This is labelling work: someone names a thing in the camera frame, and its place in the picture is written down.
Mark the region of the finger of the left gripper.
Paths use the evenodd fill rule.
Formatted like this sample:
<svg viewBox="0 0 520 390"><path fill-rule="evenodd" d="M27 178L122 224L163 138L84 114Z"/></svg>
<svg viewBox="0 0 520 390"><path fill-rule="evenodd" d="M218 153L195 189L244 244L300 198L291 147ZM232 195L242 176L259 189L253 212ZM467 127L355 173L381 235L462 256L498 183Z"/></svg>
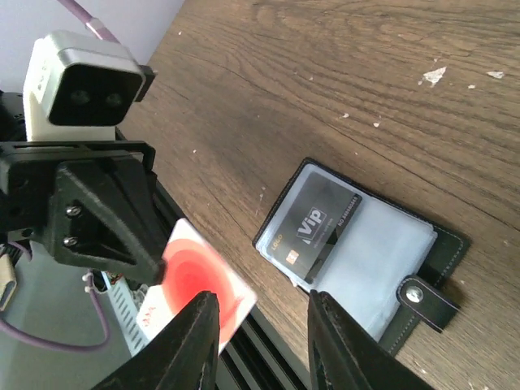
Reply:
<svg viewBox="0 0 520 390"><path fill-rule="evenodd" d="M160 284L167 235L133 156L61 162L42 244L59 263Z"/></svg>

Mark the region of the black vip credit card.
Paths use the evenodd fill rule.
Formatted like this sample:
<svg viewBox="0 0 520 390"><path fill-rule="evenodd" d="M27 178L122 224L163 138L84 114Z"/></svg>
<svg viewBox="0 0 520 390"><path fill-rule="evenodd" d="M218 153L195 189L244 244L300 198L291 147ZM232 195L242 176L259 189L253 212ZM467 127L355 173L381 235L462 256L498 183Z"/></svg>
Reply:
<svg viewBox="0 0 520 390"><path fill-rule="evenodd" d="M280 224L266 245L267 255L297 278L312 284L346 229L362 197L310 168L294 197L279 208Z"/></svg>

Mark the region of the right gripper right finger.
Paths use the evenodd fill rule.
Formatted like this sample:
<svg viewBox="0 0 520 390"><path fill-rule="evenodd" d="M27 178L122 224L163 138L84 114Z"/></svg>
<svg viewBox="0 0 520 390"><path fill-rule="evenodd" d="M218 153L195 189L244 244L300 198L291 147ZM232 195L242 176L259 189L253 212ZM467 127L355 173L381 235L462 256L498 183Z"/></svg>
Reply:
<svg viewBox="0 0 520 390"><path fill-rule="evenodd" d="M326 292L310 292L308 350L313 389L431 388L382 349Z"/></svg>

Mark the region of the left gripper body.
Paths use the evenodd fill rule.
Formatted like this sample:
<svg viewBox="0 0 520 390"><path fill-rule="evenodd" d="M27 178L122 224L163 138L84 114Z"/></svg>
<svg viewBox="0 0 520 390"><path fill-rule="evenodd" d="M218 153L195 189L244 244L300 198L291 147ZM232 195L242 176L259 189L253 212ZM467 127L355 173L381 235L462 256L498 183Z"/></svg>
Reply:
<svg viewBox="0 0 520 390"><path fill-rule="evenodd" d="M154 260L155 150L143 141L1 144L1 231L56 260Z"/></svg>

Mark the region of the red circle credit card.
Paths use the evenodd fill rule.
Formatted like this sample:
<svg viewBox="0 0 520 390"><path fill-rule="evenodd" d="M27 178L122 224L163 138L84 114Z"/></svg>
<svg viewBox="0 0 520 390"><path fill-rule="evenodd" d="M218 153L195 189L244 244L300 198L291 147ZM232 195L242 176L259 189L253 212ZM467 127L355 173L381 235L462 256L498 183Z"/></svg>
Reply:
<svg viewBox="0 0 520 390"><path fill-rule="evenodd" d="M257 302L255 291L228 265L187 219L175 223L164 249L166 272L148 288L136 320L152 340L200 292L219 302L219 352L222 352Z"/></svg>

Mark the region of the black card holder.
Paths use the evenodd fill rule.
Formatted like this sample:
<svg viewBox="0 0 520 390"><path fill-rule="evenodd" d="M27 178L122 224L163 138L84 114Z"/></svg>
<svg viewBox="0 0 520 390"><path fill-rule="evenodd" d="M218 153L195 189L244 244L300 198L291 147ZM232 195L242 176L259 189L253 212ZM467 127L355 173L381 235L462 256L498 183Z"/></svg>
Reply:
<svg viewBox="0 0 520 390"><path fill-rule="evenodd" d="M281 206L314 168L359 194L362 201L312 284L267 255ZM330 294L390 354L418 323L443 331L460 306L442 287L470 246L462 234L433 223L362 187L346 175L305 158L271 207L253 247L306 293Z"/></svg>

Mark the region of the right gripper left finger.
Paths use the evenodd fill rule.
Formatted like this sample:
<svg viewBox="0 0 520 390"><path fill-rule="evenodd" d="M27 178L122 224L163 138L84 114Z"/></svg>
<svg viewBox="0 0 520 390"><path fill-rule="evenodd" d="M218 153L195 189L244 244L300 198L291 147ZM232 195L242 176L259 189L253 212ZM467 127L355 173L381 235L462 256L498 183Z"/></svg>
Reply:
<svg viewBox="0 0 520 390"><path fill-rule="evenodd" d="M218 351L218 299L200 292L143 350L93 389L213 389Z"/></svg>

